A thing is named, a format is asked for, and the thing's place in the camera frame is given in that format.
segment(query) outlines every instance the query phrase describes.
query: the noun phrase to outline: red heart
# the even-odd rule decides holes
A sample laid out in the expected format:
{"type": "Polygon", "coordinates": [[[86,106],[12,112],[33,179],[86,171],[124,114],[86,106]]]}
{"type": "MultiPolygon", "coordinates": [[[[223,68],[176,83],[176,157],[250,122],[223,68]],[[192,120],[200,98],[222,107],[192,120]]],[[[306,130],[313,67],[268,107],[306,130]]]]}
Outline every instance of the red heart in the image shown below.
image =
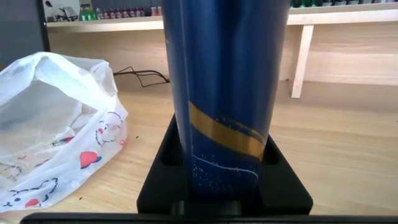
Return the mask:
{"type": "Polygon", "coordinates": [[[82,152],[80,154],[80,165],[82,167],[86,167],[98,159],[98,155],[95,152],[82,152]]]}
{"type": "Polygon", "coordinates": [[[126,141],[122,139],[120,140],[119,144],[124,147],[126,145],[126,141]]]}
{"type": "Polygon", "coordinates": [[[30,201],[26,202],[25,208],[31,207],[31,206],[35,206],[35,205],[37,205],[38,203],[40,203],[40,202],[39,202],[39,200],[37,200],[36,198],[35,198],[35,199],[31,199],[30,201]]]}

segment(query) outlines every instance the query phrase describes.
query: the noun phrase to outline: shelf leg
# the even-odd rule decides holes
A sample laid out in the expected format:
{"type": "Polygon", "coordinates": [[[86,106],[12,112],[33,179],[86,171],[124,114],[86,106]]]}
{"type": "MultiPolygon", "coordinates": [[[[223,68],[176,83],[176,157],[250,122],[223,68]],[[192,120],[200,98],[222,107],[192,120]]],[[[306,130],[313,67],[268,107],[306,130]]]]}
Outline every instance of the shelf leg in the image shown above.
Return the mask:
{"type": "Polygon", "coordinates": [[[307,65],[308,53],[310,51],[313,25],[304,25],[300,29],[301,35],[297,39],[293,51],[292,71],[290,73],[289,85],[292,98],[300,98],[304,82],[305,66],[307,65]]]}

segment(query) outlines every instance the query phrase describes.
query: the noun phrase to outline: black tray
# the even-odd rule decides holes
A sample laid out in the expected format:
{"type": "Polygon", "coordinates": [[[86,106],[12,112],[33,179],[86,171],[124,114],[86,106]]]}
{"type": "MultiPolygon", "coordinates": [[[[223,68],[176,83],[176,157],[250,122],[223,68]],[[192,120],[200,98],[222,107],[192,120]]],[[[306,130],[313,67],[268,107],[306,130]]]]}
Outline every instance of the black tray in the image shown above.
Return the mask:
{"type": "Polygon", "coordinates": [[[263,161],[256,200],[197,202],[190,194],[188,171],[183,165],[182,148],[173,116],[138,196],[138,212],[246,217],[309,214],[312,198],[270,136],[263,161]]]}

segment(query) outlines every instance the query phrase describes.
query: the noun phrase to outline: cartoon print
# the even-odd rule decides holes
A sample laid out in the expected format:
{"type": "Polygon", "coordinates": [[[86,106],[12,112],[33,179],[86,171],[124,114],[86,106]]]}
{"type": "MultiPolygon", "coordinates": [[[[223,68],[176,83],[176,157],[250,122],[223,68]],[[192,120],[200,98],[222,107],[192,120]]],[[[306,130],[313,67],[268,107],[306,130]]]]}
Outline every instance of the cartoon print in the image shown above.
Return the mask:
{"type": "Polygon", "coordinates": [[[99,128],[95,131],[95,139],[102,147],[106,143],[116,142],[116,135],[120,130],[120,125],[123,123],[120,115],[115,112],[106,113],[106,122],[100,121],[99,128]]]}
{"type": "Polygon", "coordinates": [[[51,195],[55,192],[58,186],[58,178],[52,178],[50,180],[43,181],[39,186],[33,187],[31,189],[22,189],[22,190],[10,190],[9,192],[12,194],[12,201],[8,201],[4,203],[3,207],[13,207],[23,203],[25,208],[27,207],[41,207],[42,203],[47,201],[51,195]],[[25,194],[40,190],[46,189],[42,194],[35,195],[35,198],[26,198],[25,194]]]}
{"type": "Polygon", "coordinates": [[[80,168],[85,169],[93,163],[99,162],[102,159],[95,152],[82,152],[80,154],[80,168]]]}
{"type": "Polygon", "coordinates": [[[36,168],[36,167],[39,167],[39,166],[43,165],[45,162],[47,162],[47,161],[49,161],[49,160],[50,160],[50,159],[46,159],[46,160],[44,160],[43,162],[41,162],[41,163],[37,164],[36,166],[34,166],[34,168],[36,168]]]}
{"type": "Polygon", "coordinates": [[[126,140],[123,139],[119,141],[119,145],[121,145],[122,147],[124,147],[126,143],[127,143],[126,140]]]}
{"type": "Polygon", "coordinates": [[[22,173],[22,168],[15,165],[7,165],[0,163],[0,175],[3,177],[15,181],[16,178],[22,173]]]}
{"type": "Polygon", "coordinates": [[[63,138],[63,139],[61,139],[61,140],[54,141],[54,142],[52,143],[52,145],[53,145],[53,146],[61,146],[61,145],[63,145],[63,144],[68,144],[73,138],[74,138],[74,136],[72,136],[72,137],[67,137],[67,138],[63,138]]]}

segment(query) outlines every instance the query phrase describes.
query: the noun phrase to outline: cartoon face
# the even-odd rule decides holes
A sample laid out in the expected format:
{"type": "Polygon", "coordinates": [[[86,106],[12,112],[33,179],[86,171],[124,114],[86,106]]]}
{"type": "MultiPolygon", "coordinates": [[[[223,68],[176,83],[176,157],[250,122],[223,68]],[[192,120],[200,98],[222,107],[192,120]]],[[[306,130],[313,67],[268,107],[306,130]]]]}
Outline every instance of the cartoon face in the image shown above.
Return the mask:
{"type": "Polygon", "coordinates": [[[11,200],[0,203],[3,207],[41,207],[55,192],[58,185],[58,178],[43,181],[40,185],[30,189],[10,190],[11,200]]]}
{"type": "Polygon", "coordinates": [[[99,122],[99,128],[95,131],[95,139],[100,146],[115,142],[120,125],[123,123],[120,115],[115,112],[108,112],[105,120],[99,122]]]}
{"type": "Polygon", "coordinates": [[[0,175],[11,180],[16,181],[22,174],[22,168],[19,166],[10,166],[0,163],[0,175]]]}

